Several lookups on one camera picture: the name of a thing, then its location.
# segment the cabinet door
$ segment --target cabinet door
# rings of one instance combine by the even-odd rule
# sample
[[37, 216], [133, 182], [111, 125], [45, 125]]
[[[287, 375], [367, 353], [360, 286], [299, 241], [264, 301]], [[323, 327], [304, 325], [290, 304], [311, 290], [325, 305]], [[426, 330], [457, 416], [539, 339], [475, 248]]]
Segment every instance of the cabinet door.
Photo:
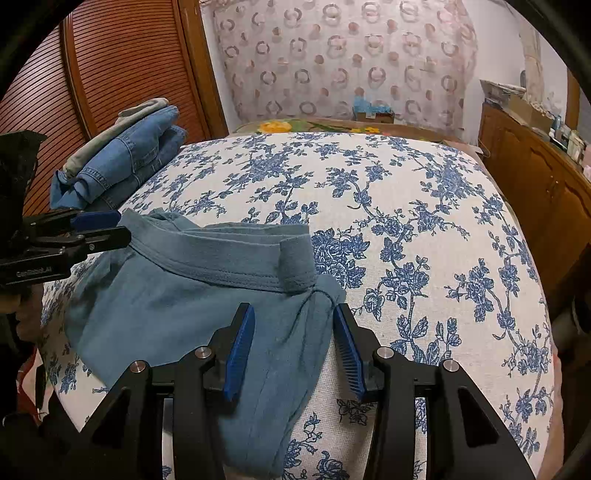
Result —
[[486, 165], [503, 196], [518, 216], [519, 212], [527, 210], [522, 206], [527, 200], [523, 198], [519, 187], [519, 177], [523, 175], [521, 160], [525, 154], [524, 141], [520, 125], [509, 117], [499, 119], [494, 139], [495, 155]]
[[565, 170], [551, 193], [550, 214], [530, 244], [546, 295], [552, 294], [591, 241], [591, 197], [586, 186]]
[[550, 213], [552, 194], [562, 180], [564, 168], [542, 141], [526, 133], [524, 150], [517, 158], [515, 201], [509, 201], [528, 243], [535, 242]]
[[480, 133], [478, 139], [480, 146], [485, 154], [484, 164], [488, 168], [488, 163], [492, 161], [495, 156], [495, 133], [497, 128], [497, 112], [493, 108], [484, 104], [482, 105], [482, 117], [480, 119]]

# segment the white wall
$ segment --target white wall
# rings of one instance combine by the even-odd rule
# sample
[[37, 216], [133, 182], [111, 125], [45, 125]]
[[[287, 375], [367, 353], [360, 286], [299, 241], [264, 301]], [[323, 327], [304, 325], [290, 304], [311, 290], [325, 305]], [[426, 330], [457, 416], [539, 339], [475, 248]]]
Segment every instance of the white wall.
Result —
[[236, 108], [232, 101], [230, 86], [224, 75], [224, 65], [217, 47], [216, 30], [215, 25], [213, 24], [213, 8], [210, 5], [205, 5], [201, 8], [201, 13], [205, 38], [209, 48], [209, 56], [212, 58], [213, 74], [216, 78], [217, 90], [220, 94], [220, 100], [222, 101], [222, 109], [224, 116], [226, 117], [228, 130], [232, 133], [242, 122], [236, 113]]
[[517, 22], [506, 7], [491, 0], [464, 0], [478, 38], [474, 77], [466, 86], [464, 141], [476, 145], [484, 93], [480, 79], [519, 85], [525, 68]]
[[[464, 100], [464, 140], [476, 145], [484, 101], [480, 79], [519, 85], [519, 76], [525, 68], [525, 61], [517, 20], [507, 7], [491, 0], [464, 0], [464, 6], [470, 14], [478, 37], [474, 78], [466, 87]], [[544, 37], [540, 40], [544, 96], [554, 92], [555, 100], [560, 102], [564, 120], [567, 98], [566, 65]]]
[[582, 90], [579, 97], [579, 124], [577, 130], [583, 140], [591, 142], [591, 103], [589, 103]]
[[554, 102], [557, 106], [560, 105], [560, 116], [564, 122], [569, 92], [567, 68], [552, 45], [541, 35], [540, 44], [542, 47], [542, 68], [544, 69], [544, 96], [554, 92]]

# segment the gray cloth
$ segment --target gray cloth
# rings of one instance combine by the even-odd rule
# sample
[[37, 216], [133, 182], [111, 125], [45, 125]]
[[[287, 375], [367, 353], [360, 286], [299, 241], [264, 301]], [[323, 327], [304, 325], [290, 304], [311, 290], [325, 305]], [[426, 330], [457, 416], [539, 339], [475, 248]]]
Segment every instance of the gray cloth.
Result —
[[66, 179], [72, 179], [82, 168], [94, 157], [105, 145], [115, 137], [123, 133], [142, 118], [168, 106], [166, 98], [152, 98], [137, 106], [119, 112], [117, 120], [112, 127], [104, 130], [89, 142], [80, 147], [70, 158], [67, 159], [61, 168]]

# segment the bedsheet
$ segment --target bedsheet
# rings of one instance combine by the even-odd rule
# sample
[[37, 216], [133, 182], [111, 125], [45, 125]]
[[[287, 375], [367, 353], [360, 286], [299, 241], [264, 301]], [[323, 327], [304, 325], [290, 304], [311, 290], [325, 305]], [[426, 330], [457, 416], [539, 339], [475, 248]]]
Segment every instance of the bedsheet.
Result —
[[[316, 268], [361, 326], [412, 360], [459, 361], [534, 473], [554, 405], [547, 309], [520, 229], [481, 166], [454, 148], [381, 135], [299, 132], [186, 146], [122, 207], [193, 222], [310, 225]], [[106, 393], [63, 332], [67, 299], [97, 255], [46, 284], [41, 353], [78, 429]], [[375, 406], [361, 405], [331, 343], [295, 424], [283, 478], [361, 479]], [[424, 478], [425, 402], [415, 402], [415, 477]], [[170, 438], [163, 478], [174, 478]], [[228, 472], [229, 478], [237, 474]]]

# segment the yellow flower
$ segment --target yellow flower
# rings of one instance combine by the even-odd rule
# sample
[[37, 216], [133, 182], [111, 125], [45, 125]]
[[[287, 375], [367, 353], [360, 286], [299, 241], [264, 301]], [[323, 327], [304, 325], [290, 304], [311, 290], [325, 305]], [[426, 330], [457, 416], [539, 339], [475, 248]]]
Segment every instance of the yellow flower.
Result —
[[259, 132], [264, 134], [284, 134], [291, 132], [291, 124], [280, 120], [271, 120], [259, 125]]

